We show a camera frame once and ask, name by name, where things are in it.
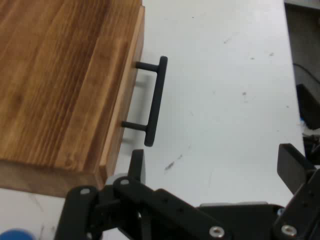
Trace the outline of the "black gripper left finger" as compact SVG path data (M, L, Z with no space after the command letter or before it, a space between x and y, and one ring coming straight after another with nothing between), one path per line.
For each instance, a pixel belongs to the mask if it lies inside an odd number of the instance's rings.
M115 228L131 240L232 239L221 222L165 190L152 190L144 179L144 151L136 149L125 176L102 190L89 185L70 190L55 239L100 240Z

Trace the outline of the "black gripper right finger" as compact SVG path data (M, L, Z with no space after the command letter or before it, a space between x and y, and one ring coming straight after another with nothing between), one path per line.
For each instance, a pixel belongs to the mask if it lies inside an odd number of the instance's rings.
M320 238L320 170L292 144L280 144L277 173L293 194L272 226L277 240Z

